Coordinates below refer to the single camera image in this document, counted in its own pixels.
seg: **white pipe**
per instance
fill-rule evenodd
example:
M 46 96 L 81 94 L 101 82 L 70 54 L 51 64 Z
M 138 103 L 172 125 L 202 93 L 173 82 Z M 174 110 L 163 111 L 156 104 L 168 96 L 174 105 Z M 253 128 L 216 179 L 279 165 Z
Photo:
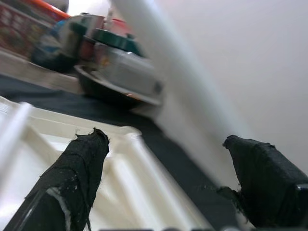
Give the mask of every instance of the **white pipe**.
M 112 165 L 116 179 L 120 182 L 130 204 L 132 213 L 137 217 L 141 228 L 163 230 L 166 225 L 160 219 L 155 206 L 151 204 L 149 195 L 144 190 L 130 164 L 121 157 L 114 157 Z
M 155 1 L 112 0 L 112 3 L 137 35 L 159 74 L 166 76 L 174 86 L 175 95 L 203 131 L 220 143 L 231 134 L 254 138 Z
M 179 219 L 178 225 L 183 228 L 183 230 L 189 230 L 189 228 L 195 225 L 194 221 L 187 217 L 187 211 L 183 209 L 179 200 L 175 197 L 174 193 L 170 189 L 170 185 L 164 179 L 166 176 L 161 174 L 159 166 L 156 165 L 154 159 L 151 158 L 146 145 L 142 142 L 139 136 L 135 134 L 127 135 L 130 139 L 134 139 L 132 146 L 135 149 L 135 158 L 136 163 L 139 162 L 139 168 L 143 171 L 148 171 L 149 176 L 153 179 L 152 184 L 155 185 L 157 191 L 161 192 L 164 195 L 166 203 L 172 208 L 175 217 Z
M 17 108 L 9 111 L 0 125 L 0 176 L 13 157 L 12 153 L 26 128 L 31 108 L 30 104 L 21 103 Z

